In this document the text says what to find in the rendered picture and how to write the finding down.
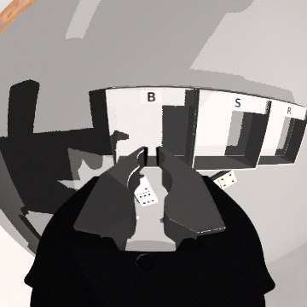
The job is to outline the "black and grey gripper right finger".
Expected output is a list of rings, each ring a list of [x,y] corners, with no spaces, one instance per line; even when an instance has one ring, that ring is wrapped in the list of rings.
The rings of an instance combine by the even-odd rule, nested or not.
[[[198,250],[221,252],[242,262],[258,279],[264,294],[275,288],[264,262],[257,230],[243,209],[208,176],[161,146],[156,147],[162,170],[164,232],[176,249],[194,238]],[[163,163],[163,164],[162,164]]]

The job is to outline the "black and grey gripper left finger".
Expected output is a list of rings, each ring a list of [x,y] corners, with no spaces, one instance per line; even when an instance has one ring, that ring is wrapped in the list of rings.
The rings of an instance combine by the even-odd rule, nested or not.
[[[138,148],[100,176],[93,176],[56,211],[24,279],[29,287],[53,260],[78,249],[99,248],[102,237],[113,238],[119,250],[125,251],[127,240],[136,232],[135,191],[147,160],[148,147]]]

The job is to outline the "white rack of bins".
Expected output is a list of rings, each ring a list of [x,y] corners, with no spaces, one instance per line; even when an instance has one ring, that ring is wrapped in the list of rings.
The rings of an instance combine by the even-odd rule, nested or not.
[[[294,165],[307,127],[307,107],[236,90],[131,85],[106,96],[114,164],[146,146],[144,168],[159,168],[161,146],[197,171]]]

